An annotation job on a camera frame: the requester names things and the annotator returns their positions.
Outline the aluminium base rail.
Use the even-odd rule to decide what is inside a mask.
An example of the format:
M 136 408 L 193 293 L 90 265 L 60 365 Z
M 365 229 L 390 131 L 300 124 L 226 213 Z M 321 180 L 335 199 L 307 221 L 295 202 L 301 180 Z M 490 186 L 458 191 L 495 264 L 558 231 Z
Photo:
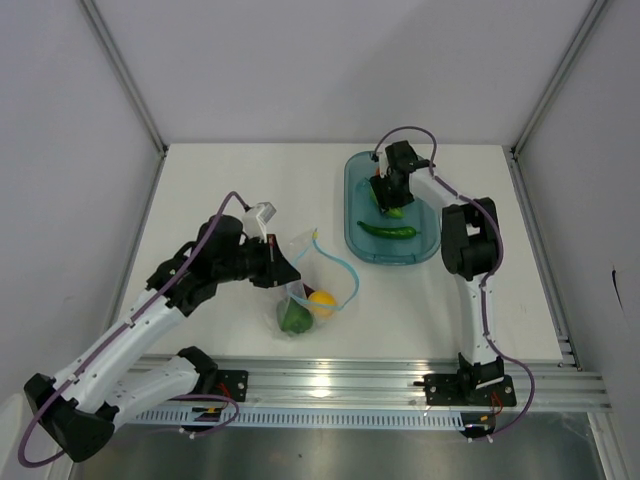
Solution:
M 453 373 L 455 361 L 216 357 L 223 370 L 249 373 L 247 406 L 408 409 L 426 404 L 426 374 Z M 532 364 L 533 412 L 608 413 L 603 377 L 569 364 Z

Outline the dark green chili pepper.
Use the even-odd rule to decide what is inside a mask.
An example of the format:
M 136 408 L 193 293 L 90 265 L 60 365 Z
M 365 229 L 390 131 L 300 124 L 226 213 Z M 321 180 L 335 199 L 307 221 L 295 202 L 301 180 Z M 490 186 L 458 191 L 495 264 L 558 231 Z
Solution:
M 357 226 L 371 236 L 389 240 L 409 240 L 415 238 L 420 234 L 418 230 L 411 226 L 374 226 L 362 221 L 358 221 Z

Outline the clear zip top bag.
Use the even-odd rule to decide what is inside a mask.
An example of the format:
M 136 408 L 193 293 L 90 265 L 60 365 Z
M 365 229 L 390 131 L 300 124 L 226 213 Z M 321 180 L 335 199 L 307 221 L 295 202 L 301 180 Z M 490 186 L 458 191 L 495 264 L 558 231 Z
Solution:
M 355 268 L 347 261 L 330 253 L 321 246 L 319 232 L 308 230 L 293 240 L 284 249 L 289 262 L 300 272 L 301 279 L 286 284 L 278 290 L 277 304 L 285 299 L 293 299 L 304 306 L 313 316 L 312 328 L 302 334 L 288 334 L 280 330 L 277 322 L 276 306 L 275 320 L 279 331 L 289 337 L 296 337 L 313 332 L 327 322 L 336 319 L 359 293 L 360 278 Z M 330 318 L 319 318 L 309 309 L 309 297 L 305 295 L 303 285 L 307 284 L 316 290 L 329 292 L 337 301 L 336 313 Z

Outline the green bell pepper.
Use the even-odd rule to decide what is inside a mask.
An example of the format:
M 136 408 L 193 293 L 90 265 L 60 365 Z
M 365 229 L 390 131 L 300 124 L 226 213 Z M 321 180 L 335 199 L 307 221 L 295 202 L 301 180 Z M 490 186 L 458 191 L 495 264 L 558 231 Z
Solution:
M 302 334 L 309 331 L 314 323 L 312 314 L 293 299 L 280 301 L 276 306 L 278 326 L 288 334 Z

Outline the yellow lemon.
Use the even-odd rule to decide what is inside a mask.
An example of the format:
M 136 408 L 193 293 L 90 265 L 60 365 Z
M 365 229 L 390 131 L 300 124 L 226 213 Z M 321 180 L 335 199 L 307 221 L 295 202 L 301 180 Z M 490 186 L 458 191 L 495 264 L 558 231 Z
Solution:
M 337 301 L 327 291 L 316 290 L 308 298 L 309 309 L 314 316 L 319 318 L 330 318 L 336 313 Z

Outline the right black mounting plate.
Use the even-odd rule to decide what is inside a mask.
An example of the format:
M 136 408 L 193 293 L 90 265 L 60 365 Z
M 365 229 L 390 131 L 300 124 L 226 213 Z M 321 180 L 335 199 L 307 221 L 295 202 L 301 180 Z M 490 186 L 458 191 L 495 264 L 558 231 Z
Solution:
M 517 405 L 515 387 L 509 375 L 476 388 L 464 386 L 457 374 L 431 373 L 414 381 L 413 386 L 424 392 L 429 406 L 490 407 L 495 400 L 498 400 L 497 406 Z

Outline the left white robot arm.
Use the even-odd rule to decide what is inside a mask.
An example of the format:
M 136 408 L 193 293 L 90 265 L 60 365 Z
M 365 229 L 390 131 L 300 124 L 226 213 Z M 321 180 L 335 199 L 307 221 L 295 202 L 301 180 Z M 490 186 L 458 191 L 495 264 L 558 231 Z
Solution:
M 168 400 L 236 405 L 221 389 L 218 365 L 195 346 L 136 381 L 125 374 L 162 336 L 181 325 L 220 285 L 249 281 L 262 289 L 300 280 L 273 234 L 250 236 L 243 223 L 218 215 L 204 223 L 147 279 L 134 306 L 85 353 L 52 376 L 34 374 L 24 393 L 41 426 L 62 454 L 83 462 L 109 443 L 124 424 Z

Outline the right aluminium frame post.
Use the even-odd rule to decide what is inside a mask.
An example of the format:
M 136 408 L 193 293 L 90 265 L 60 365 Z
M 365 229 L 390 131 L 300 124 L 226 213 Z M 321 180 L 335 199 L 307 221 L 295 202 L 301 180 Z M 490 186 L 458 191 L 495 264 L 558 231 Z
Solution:
M 592 36 L 604 19 L 612 1 L 590 1 L 586 13 L 583 15 L 575 32 L 560 57 L 555 69 L 547 81 L 541 95 L 534 104 L 534 108 L 510 148 L 512 157 L 518 160 L 525 147 L 541 126 L 555 100 L 568 81 L 580 57 L 585 52 Z

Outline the left aluminium frame post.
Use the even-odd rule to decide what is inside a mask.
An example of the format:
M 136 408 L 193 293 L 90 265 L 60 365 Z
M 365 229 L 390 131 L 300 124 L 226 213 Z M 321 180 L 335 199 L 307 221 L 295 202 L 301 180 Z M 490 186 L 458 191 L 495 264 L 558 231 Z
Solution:
M 149 110 L 147 102 L 135 81 L 126 59 L 118 46 L 98 4 L 93 0 L 79 0 L 77 5 L 84 15 L 89 28 L 109 64 L 116 80 L 118 81 L 125 98 L 129 102 L 141 127 L 149 138 L 154 150 L 164 157 L 168 146 L 163 140 L 155 120 Z

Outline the aluminium frame post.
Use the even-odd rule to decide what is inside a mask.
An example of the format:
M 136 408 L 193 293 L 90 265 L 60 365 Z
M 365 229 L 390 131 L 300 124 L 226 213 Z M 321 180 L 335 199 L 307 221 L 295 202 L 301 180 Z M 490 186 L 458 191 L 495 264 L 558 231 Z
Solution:
M 155 120 L 149 110 L 147 102 L 135 81 L 126 59 L 118 46 L 98 4 L 93 0 L 79 0 L 77 5 L 84 15 L 89 28 L 109 64 L 116 80 L 118 81 L 125 98 L 129 102 L 141 127 L 149 138 L 154 150 L 164 157 L 168 146 L 163 140 Z
M 518 160 L 525 147 L 541 126 L 555 100 L 568 81 L 580 57 L 585 52 L 592 36 L 604 19 L 612 1 L 590 1 L 586 13 L 583 15 L 575 32 L 560 57 L 555 69 L 547 81 L 541 95 L 534 104 L 534 108 L 510 148 L 512 157 Z

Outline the green cucumber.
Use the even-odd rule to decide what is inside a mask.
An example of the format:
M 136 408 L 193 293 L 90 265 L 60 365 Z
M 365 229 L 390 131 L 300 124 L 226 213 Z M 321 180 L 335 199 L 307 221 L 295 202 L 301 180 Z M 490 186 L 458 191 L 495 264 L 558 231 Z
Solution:
M 380 206 L 378 199 L 376 197 L 376 194 L 372 187 L 369 188 L 369 195 L 373 204 L 375 205 L 375 207 L 377 208 L 377 210 L 382 216 L 386 218 L 391 218 L 391 219 L 403 219 L 405 217 L 404 211 L 401 207 L 383 209 Z

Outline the teal plastic tub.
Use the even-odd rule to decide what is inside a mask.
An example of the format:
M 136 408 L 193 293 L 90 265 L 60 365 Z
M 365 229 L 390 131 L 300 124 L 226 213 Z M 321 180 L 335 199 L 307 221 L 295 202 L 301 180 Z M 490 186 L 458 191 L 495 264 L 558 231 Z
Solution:
M 369 151 L 353 155 L 344 168 L 344 238 L 350 251 L 360 260 L 379 265 L 413 265 L 435 255 L 440 247 L 438 215 L 417 199 L 403 207 L 403 219 L 382 216 L 373 204 L 369 188 L 376 164 Z M 357 226 L 362 221 L 374 226 L 411 226 L 420 232 L 409 240 L 377 238 Z

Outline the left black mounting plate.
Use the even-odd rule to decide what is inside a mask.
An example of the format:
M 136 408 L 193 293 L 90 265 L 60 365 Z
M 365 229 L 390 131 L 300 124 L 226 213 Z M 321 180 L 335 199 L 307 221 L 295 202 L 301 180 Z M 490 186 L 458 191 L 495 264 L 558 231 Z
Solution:
M 246 370 L 219 370 L 213 384 L 213 393 L 232 398 L 238 403 L 246 400 L 249 372 Z

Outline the purple eggplant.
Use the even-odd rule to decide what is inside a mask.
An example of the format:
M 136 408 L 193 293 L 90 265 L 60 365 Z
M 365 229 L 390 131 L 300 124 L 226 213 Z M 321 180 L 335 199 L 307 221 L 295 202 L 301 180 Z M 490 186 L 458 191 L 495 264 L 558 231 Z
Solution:
M 305 295 L 307 297 L 311 296 L 315 292 L 315 290 L 307 284 L 304 284 L 303 288 L 304 288 Z

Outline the black mounting plate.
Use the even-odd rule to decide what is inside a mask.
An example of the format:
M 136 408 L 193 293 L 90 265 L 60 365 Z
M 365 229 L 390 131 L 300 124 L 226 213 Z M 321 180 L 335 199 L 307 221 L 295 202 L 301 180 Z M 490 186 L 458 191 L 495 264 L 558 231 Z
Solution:
M 213 384 L 213 393 L 232 398 L 238 403 L 246 400 L 249 372 L 246 370 L 219 370 Z
M 495 400 L 498 400 L 497 406 L 517 405 L 515 387 L 509 375 L 476 388 L 464 386 L 457 374 L 431 373 L 414 381 L 413 386 L 424 392 L 429 406 L 490 407 Z

